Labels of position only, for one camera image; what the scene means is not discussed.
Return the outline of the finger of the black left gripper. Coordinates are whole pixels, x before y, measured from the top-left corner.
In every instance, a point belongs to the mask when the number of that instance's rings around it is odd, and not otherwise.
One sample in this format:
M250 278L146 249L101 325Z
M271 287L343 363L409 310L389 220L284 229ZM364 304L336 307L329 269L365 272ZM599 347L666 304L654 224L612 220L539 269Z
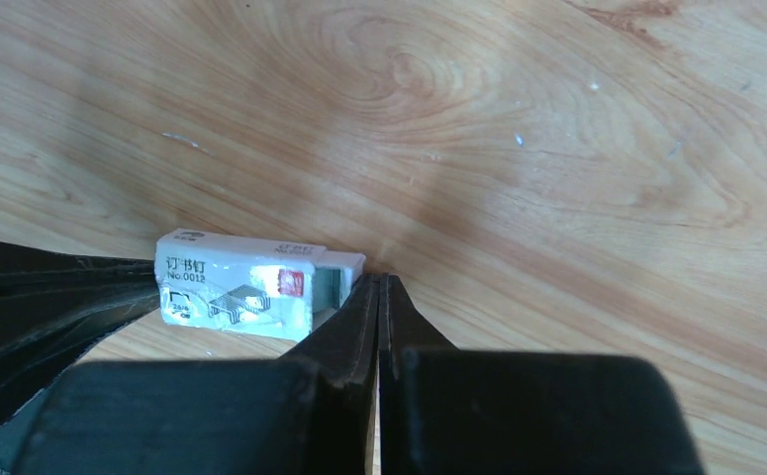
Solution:
M103 337L158 305L150 260L0 241L0 427Z

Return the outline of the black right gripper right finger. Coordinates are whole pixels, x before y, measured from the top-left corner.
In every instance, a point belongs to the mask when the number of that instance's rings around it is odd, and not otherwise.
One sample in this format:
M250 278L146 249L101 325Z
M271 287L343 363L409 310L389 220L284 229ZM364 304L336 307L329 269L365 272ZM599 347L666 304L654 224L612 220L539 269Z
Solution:
M661 372L631 356L465 350L380 280L386 474L700 474Z

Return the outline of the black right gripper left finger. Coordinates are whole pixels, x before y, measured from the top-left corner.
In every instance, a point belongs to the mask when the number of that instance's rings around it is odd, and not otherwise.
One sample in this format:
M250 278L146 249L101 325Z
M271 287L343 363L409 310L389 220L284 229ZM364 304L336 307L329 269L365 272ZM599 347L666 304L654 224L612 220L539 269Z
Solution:
M39 411L17 474L368 474L379 281L275 359L98 361Z

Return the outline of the white staple box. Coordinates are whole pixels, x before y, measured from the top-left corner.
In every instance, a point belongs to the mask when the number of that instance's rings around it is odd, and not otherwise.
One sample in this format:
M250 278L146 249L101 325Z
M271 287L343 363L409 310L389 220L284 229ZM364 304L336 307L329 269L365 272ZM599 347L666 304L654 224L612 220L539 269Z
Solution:
M300 341L313 330L321 245L178 229L155 244L162 319Z

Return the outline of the white staple box tray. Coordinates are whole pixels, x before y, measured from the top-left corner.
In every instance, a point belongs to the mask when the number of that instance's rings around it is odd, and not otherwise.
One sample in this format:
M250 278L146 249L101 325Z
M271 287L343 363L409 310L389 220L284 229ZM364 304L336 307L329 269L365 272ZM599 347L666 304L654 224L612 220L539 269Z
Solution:
M363 274L362 253L326 250L313 275L312 329L316 330L347 300L354 283Z

